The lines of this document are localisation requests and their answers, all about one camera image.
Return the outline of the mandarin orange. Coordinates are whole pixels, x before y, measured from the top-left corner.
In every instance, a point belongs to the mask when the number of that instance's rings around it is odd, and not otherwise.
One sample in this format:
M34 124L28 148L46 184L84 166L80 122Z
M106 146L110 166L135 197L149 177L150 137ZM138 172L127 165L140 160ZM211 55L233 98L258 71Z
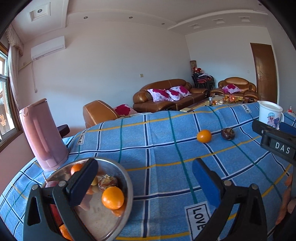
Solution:
M83 168L83 164L82 163L76 163L75 165L73 165L71 167L70 174L71 175L74 175L74 173L80 171L82 168Z
M121 189L111 186L103 191L101 200L106 208L116 210L123 206L125 197Z

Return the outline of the small yellow-green fruit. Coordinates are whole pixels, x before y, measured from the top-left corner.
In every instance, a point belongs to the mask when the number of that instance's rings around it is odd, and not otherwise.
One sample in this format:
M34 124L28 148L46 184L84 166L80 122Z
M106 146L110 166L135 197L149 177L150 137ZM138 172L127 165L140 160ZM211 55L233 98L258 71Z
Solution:
M98 185L98 178L95 177L91 183L91 186L95 186L95 185Z

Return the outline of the dark mangosteen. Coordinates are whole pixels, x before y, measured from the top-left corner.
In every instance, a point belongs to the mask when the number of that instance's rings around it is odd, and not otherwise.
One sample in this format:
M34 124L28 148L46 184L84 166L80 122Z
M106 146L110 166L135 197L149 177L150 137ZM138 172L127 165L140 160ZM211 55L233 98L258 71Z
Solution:
M102 178L98 181L98 188L101 191L106 190L109 187L117 186L117 178L114 176L110 176L108 174L102 176Z
M228 141L233 140L235 138L235 132L233 128L223 128L221 130L221 135L222 135L222 138Z

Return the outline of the small smooth orange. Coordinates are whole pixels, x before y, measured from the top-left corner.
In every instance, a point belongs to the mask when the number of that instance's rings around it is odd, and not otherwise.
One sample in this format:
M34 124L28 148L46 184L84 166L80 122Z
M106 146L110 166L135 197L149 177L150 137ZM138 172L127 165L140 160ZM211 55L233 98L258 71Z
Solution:
M208 143L212 139L212 134L209 130L201 130L197 133L197 141L201 143Z

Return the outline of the purple red onion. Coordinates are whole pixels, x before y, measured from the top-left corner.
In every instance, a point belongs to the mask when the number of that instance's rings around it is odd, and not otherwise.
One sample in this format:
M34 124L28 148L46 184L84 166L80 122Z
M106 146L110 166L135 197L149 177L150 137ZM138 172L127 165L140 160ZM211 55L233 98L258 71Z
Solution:
M79 207L82 208L84 211L89 211L91 199L92 199L92 195L85 194L81 203L79 204Z

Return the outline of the red pomegranate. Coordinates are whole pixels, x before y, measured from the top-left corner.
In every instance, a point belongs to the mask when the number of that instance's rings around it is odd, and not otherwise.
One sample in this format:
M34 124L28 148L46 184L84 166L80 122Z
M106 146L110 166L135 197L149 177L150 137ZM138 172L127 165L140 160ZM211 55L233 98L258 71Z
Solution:
M54 181L46 181L46 188L48 187L55 187L59 182L54 180ZM55 222L58 227L60 227L63 224L62 218L60 217L59 211L56 207L55 204L50 204L51 207L51 212L53 214L53 217L55 219Z

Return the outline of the dark stool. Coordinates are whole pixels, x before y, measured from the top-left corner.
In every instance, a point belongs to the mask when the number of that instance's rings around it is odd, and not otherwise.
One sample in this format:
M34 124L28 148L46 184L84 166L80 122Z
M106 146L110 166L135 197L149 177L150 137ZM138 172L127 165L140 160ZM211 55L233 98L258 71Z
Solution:
M70 133L70 129L68 125L61 125L57 127L57 130L61 136L61 138L67 136Z

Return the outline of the stacked chairs with clothes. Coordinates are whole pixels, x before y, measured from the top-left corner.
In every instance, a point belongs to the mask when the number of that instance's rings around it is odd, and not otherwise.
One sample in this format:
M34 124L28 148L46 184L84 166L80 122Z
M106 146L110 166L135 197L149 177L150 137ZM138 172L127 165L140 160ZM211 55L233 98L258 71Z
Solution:
M205 88L213 90L215 88L214 77L203 73L201 68L194 67L192 69L192 79L196 88Z

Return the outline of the tall patterned vase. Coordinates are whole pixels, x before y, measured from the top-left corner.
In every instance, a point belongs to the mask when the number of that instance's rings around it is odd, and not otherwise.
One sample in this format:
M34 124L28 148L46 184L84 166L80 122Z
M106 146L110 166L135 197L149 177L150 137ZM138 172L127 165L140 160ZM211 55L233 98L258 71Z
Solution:
M190 61L190 67L191 67L191 74L193 75L195 73L195 68L197 67L196 60L191 60Z

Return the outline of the blue plaid tablecloth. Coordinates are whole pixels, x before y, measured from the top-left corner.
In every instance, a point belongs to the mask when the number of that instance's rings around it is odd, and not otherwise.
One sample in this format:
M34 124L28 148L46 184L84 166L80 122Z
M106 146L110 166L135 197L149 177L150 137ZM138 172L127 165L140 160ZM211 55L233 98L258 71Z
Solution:
M24 240L32 186L66 180L72 165L102 158L121 164L133 187L131 213L115 240L193 240L215 211L192 172L200 158L222 180L259 187L267 239L273 240L293 166L261 147L261 136L252 130L258 117L257 103L234 104L140 114L87 128L63 139L69 156L57 171L44 172L36 159L20 169L1 194L1 220L15 239ZM233 128L235 138L222 138L223 128ZM211 132L210 142L197 141L201 130Z

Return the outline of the red floral cushion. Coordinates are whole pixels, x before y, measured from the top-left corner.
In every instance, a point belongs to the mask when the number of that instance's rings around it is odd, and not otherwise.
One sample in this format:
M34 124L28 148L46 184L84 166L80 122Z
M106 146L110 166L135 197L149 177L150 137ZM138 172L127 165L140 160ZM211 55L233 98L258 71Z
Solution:
M121 105L115 107L114 111L119 116L130 116L130 115L133 115L133 114L137 114L137 111L135 111L133 108L131 108L127 104L121 104Z

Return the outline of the floral pillow left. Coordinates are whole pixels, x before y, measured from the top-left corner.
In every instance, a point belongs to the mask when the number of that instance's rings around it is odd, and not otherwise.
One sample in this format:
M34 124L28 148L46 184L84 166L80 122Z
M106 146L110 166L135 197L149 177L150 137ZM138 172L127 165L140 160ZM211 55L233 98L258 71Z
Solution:
M157 101L173 101L170 95L167 93L165 89L148 89L149 94L152 96L153 102Z

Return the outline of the brown leather three-seat sofa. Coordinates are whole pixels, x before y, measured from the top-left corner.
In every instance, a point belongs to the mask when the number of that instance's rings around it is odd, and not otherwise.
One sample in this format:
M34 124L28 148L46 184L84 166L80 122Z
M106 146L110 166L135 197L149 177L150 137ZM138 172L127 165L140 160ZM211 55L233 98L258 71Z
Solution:
M205 88L193 88L183 79L150 83L133 96L133 109L155 113L161 110L181 110L209 96Z

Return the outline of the window with wooden frame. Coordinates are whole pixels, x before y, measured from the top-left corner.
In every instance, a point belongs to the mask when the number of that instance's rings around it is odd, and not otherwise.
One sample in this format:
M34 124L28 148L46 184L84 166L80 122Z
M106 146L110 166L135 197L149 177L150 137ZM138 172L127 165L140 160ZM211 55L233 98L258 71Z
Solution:
M8 48L1 43L1 151L22 134L8 68Z

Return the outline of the white wall air conditioner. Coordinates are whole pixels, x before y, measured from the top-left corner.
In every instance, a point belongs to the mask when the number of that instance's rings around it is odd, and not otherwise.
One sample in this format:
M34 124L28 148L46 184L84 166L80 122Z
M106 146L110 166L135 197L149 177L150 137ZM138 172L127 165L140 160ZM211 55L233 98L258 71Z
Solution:
M36 45L31 49L31 60L35 61L49 54L66 48L65 36L48 40L42 44Z

